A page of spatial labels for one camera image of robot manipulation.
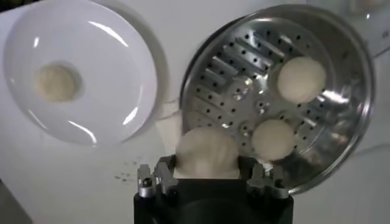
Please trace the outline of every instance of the black machine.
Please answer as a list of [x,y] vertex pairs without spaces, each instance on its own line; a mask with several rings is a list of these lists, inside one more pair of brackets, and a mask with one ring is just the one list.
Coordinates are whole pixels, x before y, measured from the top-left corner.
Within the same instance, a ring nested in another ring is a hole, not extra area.
[[135,224],[292,224],[294,200],[283,186],[283,172],[270,172],[240,156],[236,180],[175,179],[175,156],[162,157],[151,174],[138,169]]

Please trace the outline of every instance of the metal clamp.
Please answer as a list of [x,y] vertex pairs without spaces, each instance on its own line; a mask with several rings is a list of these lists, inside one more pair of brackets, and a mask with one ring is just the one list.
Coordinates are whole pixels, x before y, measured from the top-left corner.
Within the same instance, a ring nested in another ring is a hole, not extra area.
[[156,193],[155,178],[151,175],[148,165],[142,164],[138,168],[138,194],[143,198],[153,197]]
[[283,184],[283,170],[280,166],[274,166],[267,176],[262,164],[255,164],[252,169],[252,178],[247,181],[248,191],[256,190],[260,195],[266,191],[278,199],[288,198],[288,190]]
[[169,171],[166,163],[157,163],[154,174],[160,182],[161,192],[165,195],[179,183],[179,181],[173,177],[171,171]]

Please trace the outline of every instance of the stainless steel steamer basket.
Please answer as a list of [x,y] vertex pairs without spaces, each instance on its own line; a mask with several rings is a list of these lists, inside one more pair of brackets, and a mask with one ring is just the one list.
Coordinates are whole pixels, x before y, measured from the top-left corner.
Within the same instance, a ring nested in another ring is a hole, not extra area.
[[[293,104],[275,83],[284,63],[299,56],[321,62],[327,84],[311,102]],[[247,156],[256,157],[250,138],[258,124],[287,122],[294,151],[272,163],[284,168],[285,185],[297,194],[328,178],[356,149],[374,98],[372,62],[347,23],[309,5],[279,5],[214,33],[187,70],[180,103],[184,132],[220,127]]]

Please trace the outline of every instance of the white plate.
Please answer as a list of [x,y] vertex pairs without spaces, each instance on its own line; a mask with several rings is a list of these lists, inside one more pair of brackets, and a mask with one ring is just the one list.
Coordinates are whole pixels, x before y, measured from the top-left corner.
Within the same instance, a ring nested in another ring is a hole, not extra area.
[[[145,123],[154,106],[157,75],[146,43],[122,17],[90,1],[35,4],[7,37],[3,63],[16,104],[64,141],[121,142]],[[70,66],[81,76],[74,100],[50,103],[35,93],[33,74],[50,63]]]

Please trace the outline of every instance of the raw dough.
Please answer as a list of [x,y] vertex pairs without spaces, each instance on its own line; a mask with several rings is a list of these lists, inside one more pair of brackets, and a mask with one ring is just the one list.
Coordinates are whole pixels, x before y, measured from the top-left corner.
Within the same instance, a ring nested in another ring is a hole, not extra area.
[[282,159],[294,149],[294,131],[286,122],[267,120],[255,129],[252,145],[262,160]]
[[325,87],[326,70],[310,57],[296,57],[280,70],[277,86],[280,95],[292,103],[307,103]]
[[176,147],[177,178],[239,177],[238,149],[232,137],[213,127],[195,128]]
[[62,102],[73,99],[77,86],[69,69],[47,65],[34,74],[34,90],[47,101]]

